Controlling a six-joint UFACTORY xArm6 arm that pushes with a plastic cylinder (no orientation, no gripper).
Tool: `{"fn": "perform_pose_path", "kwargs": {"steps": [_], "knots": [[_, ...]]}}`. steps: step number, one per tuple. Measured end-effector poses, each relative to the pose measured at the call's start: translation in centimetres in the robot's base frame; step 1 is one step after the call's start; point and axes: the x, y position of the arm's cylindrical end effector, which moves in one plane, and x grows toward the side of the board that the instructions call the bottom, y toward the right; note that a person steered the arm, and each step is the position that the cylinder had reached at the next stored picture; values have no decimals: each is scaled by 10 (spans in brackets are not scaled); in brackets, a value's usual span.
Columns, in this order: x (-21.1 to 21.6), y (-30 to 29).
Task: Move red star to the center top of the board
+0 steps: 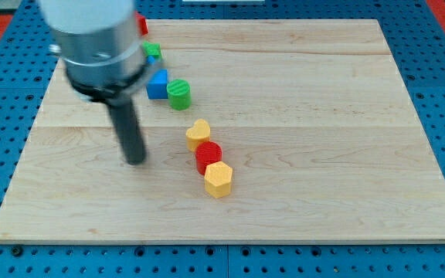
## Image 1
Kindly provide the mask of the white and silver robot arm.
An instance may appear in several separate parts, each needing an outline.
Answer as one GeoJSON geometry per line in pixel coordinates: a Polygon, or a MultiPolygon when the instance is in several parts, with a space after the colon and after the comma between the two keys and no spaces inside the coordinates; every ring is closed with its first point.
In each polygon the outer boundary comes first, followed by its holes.
{"type": "Polygon", "coordinates": [[[39,0],[71,87],[88,101],[118,105],[162,68],[147,61],[133,0],[39,0]]]}

